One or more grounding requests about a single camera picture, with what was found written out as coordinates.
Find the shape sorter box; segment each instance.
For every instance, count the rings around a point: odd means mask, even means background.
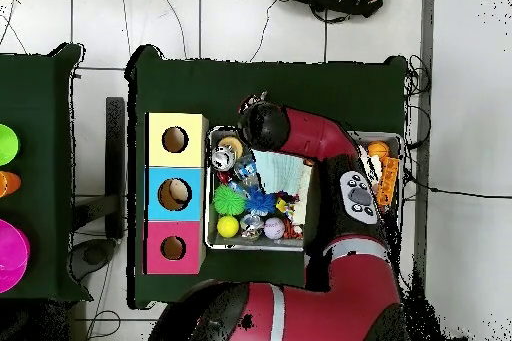
[[[204,166],[208,120],[203,115],[148,113],[148,125],[149,166]]]
[[[198,222],[148,222],[146,273],[198,274],[206,255],[203,230],[202,220]],[[170,237],[178,238],[183,244],[181,255],[176,260],[164,256],[163,244]]]
[[[204,214],[204,168],[149,168],[148,221],[197,222]],[[160,187],[166,181],[179,180],[188,190],[187,203],[181,209],[168,210],[160,204]]]

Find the magenta bowl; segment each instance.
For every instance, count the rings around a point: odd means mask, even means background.
[[[30,244],[25,234],[0,219],[0,293],[14,287],[25,274]]]

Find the table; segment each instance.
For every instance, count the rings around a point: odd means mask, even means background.
[[[304,258],[297,252],[208,250],[198,275],[144,275],[142,226],[144,193],[144,114],[201,113],[215,125],[235,125],[241,100],[268,91],[278,105],[325,115],[347,130],[403,135],[406,61],[237,63],[213,60],[164,60],[153,46],[141,46],[125,77],[128,102],[128,300],[132,307],[150,301],[174,302],[192,286],[210,278],[265,281],[303,286]]]
[[[0,218],[22,229],[31,254],[22,280],[1,299],[86,300],[67,271],[72,232],[70,76],[82,47],[63,44],[47,56],[0,55],[0,123],[17,133],[18,156],[0,169],[21,176],[0,199]]]

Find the blue spiky toy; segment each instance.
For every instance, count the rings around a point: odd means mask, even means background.
[[[249,187],[247,192],[249,198],[245,202],[245,210],[259,216],[267,216],[269,213],[274,213],[276,208],[275,194],[265,194],[257,185]]]

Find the orange cone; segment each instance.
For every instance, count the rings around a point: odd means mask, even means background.
[[[0,197],[15,192],[21,186],[21,179],[11,172],[0,172]]]

